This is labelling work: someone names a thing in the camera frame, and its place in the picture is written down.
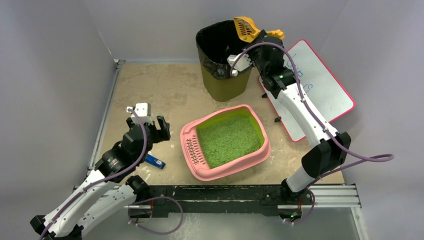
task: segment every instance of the table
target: table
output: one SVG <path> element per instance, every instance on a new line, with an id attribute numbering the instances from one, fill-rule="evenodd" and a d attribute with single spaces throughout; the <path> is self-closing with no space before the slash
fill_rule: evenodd
<path id="1" fill-rule="evenodd" d="M 259 73 L 252 70 L 243 94 L 227 102 L 217 102 L 208 94 L 202 81 L 199 63 L 140 64 L 122 66 L 110 109 L 101 153 L 111 149 L 128 131 L 125 120 L 127 106 L 147 102 L 151 104 L 152 117 L 163 115 L 170 123 L 171 140 L 153 145 L 153 156 L 166 162 L 163 170 L 142 163 L 130 176 L 140 175 L 149 185 L 242 185 L 280 184 L 301 166 L 301 158 L 311 148 L 306 139 L 293 142 L 277 117 L 270 101 L 261 98 L 264 93 L 258 82 Z M 190 172 L 180 144 L 180 131 L 191 121 L 217 110 L 250 105 L 268 135 L 270 157 L 251 168 L 217 180 L 203 182 Z M 341 172 L 323 178 L 321 184 L 341 184 Z"/>

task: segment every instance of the pink litter box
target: pink litter box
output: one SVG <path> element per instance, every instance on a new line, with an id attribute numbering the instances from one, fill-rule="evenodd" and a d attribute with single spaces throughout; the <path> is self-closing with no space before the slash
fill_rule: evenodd
<path id="1" fill-rule="evenodd" d="M 248 117 L 259 138 L 260 148 L 223 165 L 211 168 L 202 152 L 198 138 L 198 129 L 222 123 L 235 116 Z M 180 134 L 182 152 L 191 173 L 201 181 L 212 181 L 265 161 L 271 154 L 271 145 L 264 126 L 253 109 L 246 104 L 225 108 L 185 125 Z"/>

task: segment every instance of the gray floor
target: gray floor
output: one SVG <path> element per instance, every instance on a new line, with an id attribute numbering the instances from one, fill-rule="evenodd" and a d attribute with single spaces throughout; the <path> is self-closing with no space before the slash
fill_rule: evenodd
<path id="1" fill-rule="evenodd" d="M 168 218 L 151 218 L 143 225 L 165 232 L 178 224 L 180 216 L 170 214 Z M 261 214 L 190 213 L 184 214 L 181 228 L 170 235 L 155 235 L 127 223 L 126 209 L 122 209 L 95 227 L 84 240 L 359 239 L 350 208 L 316 208 L 308 220 L 295 226 Z"/>

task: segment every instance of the olive green trash can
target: olive green trash can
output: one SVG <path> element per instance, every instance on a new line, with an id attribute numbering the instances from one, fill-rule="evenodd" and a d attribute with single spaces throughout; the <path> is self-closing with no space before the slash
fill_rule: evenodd
<path id="1" fill-rule="evenodd" d="M 207 92 L 218 102 L 226 102 L 242 94 L 252 67 L 230 76 L 229 55 L 240 54 L 247 42 L 239 39 L 233 20 L 215 23 L 196 35 L 201 75 Z"/>

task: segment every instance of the gray wall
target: gray wall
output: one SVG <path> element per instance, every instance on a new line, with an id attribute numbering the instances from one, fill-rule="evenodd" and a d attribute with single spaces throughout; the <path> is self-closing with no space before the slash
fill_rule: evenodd
<path id="1" fill-rule="evenodd" d="M 37 239 L 30 219 L 84 177 L 115 64 L 82 0 L 0 5 L 0 233 Z"/>
<path id="2" fill-rule="evenodd" d="M 198 30 L 236 16 L 319 50 L 347 0 L 84 0 L 115 59 L 198 61 Z"/>
<path id="3" fill-rule="evenodd" d="M 422 0 L 349 0 L 320 51 L 357 103 L 336 121 L 351 149 L 396 157 L 343 173 L 357 184 L 370 239 L 424 237 L 423 13 Z"/>

